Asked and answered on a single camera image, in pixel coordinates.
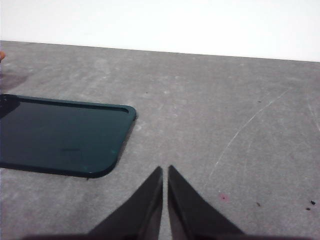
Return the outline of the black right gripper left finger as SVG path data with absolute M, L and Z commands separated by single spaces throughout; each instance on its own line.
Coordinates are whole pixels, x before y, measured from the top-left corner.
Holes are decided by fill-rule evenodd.
M 95 240 L 157 240 L 163 209 L 163 169 L 156 167 L 132 196 L 94 227 Z

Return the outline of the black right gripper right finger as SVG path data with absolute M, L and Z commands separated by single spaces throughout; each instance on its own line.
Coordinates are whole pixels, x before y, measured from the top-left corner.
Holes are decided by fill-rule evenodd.
M 245 233 L 205 201 L 173 166 L 168 167 L 168 212 L 174 240 L 224 240 Z

